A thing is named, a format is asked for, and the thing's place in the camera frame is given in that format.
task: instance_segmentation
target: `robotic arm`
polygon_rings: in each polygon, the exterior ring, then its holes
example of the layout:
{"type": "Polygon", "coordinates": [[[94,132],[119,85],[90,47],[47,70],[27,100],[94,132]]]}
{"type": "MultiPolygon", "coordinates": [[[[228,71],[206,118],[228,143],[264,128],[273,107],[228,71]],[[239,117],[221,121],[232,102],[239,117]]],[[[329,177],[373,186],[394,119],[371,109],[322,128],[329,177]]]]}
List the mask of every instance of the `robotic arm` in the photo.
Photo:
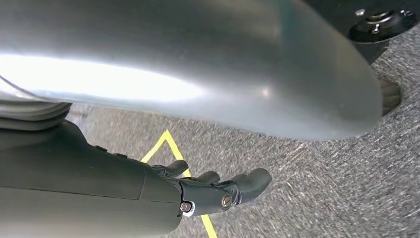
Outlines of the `robotic arm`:
{"type": "Polygon", "coordinates": [[[7,237],[150,237],[182,216],[223,212],[254,200],[264,169],[218,182],[215,172],[176,178],[165,167],[87,143],[68,121],[41,131],[0,129],[0,231],[7,237]]]}

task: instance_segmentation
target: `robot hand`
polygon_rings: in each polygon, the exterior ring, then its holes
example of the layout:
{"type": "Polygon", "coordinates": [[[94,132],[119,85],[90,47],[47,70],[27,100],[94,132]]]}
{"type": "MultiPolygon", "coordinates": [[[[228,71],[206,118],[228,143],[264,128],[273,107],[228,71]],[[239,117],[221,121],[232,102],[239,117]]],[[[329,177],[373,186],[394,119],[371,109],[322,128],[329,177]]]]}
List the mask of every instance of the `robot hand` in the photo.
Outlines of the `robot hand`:
{"type": "Polygon", "coordinates": [[[188,169],[188,164],[182,160],[167,167],[154,165],[152,168],[182,191],[180,211],[187,217],[223,212],[232,206],[253,201],[271,182],[271,176],[265,169],[255,169],[248,175],[240,174],[219,182],[220,176],[214,171],[205,172],[197,178],[176,178],[188,169]]]}

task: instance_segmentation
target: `hex bolt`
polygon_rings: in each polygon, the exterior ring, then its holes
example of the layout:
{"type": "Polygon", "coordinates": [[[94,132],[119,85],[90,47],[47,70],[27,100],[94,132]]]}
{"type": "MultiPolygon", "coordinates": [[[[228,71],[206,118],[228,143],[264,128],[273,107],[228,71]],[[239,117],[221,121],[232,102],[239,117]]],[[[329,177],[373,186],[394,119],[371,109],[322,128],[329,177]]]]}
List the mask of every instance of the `hex bolt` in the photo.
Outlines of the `hex bolt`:
{"type": "Polygon", "coordinates": [[[181,203],[179,210],[181,210],[181,212],[189,212],[191,211],[191,204],[188,202],[183,202],[181,203]]]}
{"type": "Polygon", "coordinates": [[[232,205],[232,196],[230,194],[226,194],[222,198],[222,207],[227,208],[232,205]]]}
{"type": "Polygon", "coordinates": [[[372,30],[372,34],[378,34],[379,33],[379,24],[375,25],[375,28],[372,30]]]}
{"type": "Polygon", "coordinates": [[[357,11],[355,11],[355,15],[356,16],[363,16],[365,14],[365,10],[364,9],[359,9],[357,11]]]}
{"type": "Polygon", "coordinates": [[[404,16],[412,16],[413,13],[411,11],[404,11],[404,16]]]}

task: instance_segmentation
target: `yellow floor marking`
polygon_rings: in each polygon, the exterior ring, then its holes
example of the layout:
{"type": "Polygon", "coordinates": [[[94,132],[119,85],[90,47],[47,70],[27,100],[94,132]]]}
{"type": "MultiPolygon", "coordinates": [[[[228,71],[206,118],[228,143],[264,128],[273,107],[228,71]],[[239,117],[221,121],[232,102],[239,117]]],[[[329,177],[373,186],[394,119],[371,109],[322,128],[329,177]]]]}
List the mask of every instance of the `yellow floor marking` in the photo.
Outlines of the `yellow floor marking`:
{"type": "MultiPolygon", "coordinates": [[[[173,139],[169,131],[166,130],[162,134],[162,136],[160,136],[159,140],[153,146],[153,148],[140,161],[143,163],[147,163],[150,160],[150,158],[156,153],[156,151],[158,151],[158,149],[163,145],[165,141],[169,144],[169,147],[171,148],[171,151],[175,159],[184,160],[184,157],[179,151],[179,148],[176,145],[175,140],[173,139]]],[[[191,172],[189,169],[187,169],[183,174],[185,177],[191,177],[191,172]]],[[[203,221],[204,227],[206,228],[207,235],[209,235],[209,238],[217,238],[216,231],[214,230],[210,217],[208,215],[202,215],[201,220],[203,221]]]]}

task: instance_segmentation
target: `screw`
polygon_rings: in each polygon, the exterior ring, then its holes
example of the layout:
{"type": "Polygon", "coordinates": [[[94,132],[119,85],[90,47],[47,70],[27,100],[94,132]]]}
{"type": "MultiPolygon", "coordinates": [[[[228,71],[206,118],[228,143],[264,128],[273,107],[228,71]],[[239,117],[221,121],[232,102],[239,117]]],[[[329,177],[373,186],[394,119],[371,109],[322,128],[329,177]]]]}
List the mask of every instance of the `screw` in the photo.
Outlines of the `screw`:
{"type": "Polygon", "coordinates": [[[232,205],[232,196],[229,194],[224,195],[222,198],[222,207],[230,207],[232,205]]]}
{"type": "Polygon", "coordinates": [[[375,25],[375,28],[372,30],[372,34],[378,34],[379,33],[379,24],[375,25]]]}
{"type": "Polygon", "coordinates": [[[365,10],[364,9],[359,9],[357,11],[355,11],[355,15],[356,16],[363,16],[365,14],[365,10]]]}
{"type": "Polygon", "coordinates": [[[191,211],[191,204],[188,202],[183,202],[181,203],[179,210],[181,210],[181,212],[189,212],[191,211]]]}

